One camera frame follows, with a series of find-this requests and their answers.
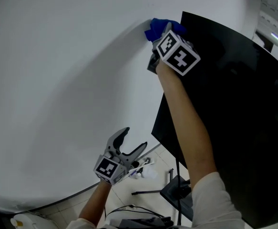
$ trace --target white backdrop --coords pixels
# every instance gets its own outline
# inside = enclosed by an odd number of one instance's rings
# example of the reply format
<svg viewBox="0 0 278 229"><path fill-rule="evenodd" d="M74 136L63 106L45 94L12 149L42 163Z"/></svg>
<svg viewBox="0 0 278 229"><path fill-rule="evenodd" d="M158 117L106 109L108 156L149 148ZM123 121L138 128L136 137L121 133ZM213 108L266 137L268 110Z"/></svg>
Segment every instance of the white backdrop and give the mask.
<svg viewBox="0 0 278 229"><path fill-rule="evenodd" d="M148 19L195 13L241 31L247 0L0 0L0 209L58 201L98 181L110 135L151 136L162 97L146 70Z"/></svg>

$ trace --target tiled floor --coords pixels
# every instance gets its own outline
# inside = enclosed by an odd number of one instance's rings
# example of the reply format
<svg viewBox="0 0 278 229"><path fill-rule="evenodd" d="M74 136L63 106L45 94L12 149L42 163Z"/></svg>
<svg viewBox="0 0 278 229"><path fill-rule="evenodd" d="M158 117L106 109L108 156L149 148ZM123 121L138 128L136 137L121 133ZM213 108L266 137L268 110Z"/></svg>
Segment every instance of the tiled floor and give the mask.
<svg viewBox="0 0 278 229"><path fill-rule="evenodd" d="M156 163L153 165L154 170L158 173L156 179L140 178L132 179L127 178L124 181L113 186L109 194L106 211L110 211L128 204L136 204L151 209L164 216L170 216L172 220L177 219L178 211L176 211L160 194L140 194L132 196L131 193L142 190L159 190L162 189L169 180L168 171L173 168L174 176L176 175L175 158L163 147L159 146L155 151L148 154L148 157L153 158ZM180 164L180 175L184 179L188 179L187 169ZM67 225L78 218L82 208L86 204L94 192L95 187L83 192L67 201L59 203L54 206L44 208L39 213L46 215L49 219L55 221L60 229L65 229ZM100 228L104 223L104 214L98 225ZM182 216L182 225L190 227L192 222ZM265 229L278 229L278 224L272 225Z"/></svg>

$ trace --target fiducial marker cube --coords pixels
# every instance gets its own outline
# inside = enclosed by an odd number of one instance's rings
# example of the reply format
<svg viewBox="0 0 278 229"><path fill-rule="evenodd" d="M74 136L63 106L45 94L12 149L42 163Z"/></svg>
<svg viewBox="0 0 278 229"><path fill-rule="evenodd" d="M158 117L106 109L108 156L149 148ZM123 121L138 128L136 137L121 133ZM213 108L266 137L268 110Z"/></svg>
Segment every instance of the fiducial marker cube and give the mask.
<svg viewBox="0 0 278 229"><path fill-rule="evenodd" d="M200 61L193 46L171 30L156 48L162 61L181 75L188 73Z"/></svg>
<svg viewBox="0 0 278 229"><path fill-rule="evenodd" d="M100 155L93 170L98 178L114 185L127 175L126 167Z"/></svg>

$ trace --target black panel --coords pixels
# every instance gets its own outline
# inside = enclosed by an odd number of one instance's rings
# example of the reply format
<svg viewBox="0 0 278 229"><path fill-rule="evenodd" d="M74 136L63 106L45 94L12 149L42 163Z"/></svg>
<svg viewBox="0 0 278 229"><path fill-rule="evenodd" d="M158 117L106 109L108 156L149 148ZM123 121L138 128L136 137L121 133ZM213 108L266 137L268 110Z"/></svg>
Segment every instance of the black panel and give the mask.
<svg viewBox="0 0 278 229"><path fill-rule="evenodd" d="M217 169L243 219L278 222L278 61L214 21L183 12L201 61L181 77L209 132ZM185 165L163 96L153 136Z"/></svg>

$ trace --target forearm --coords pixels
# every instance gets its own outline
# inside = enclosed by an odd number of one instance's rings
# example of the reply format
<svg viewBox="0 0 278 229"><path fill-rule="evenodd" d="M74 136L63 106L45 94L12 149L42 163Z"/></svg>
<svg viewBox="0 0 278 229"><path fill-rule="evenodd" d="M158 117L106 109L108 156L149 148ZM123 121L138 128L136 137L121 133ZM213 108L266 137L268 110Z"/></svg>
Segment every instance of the forearm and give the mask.
<svg viewBox="0 0 278 229"><path fill-rule="evenodd" d="M86 219L97 226L102 217L110 189L111 185L101 180L87 204L82 209L79 218Z"/></svg>
<svg viewBox="0 0 278 229"><path fill-rule="evenodd" d="M180 79L161 62L156 71L164 90L178 142L185 158L192 188L207 174L216 171L211 141Z"/></svg>

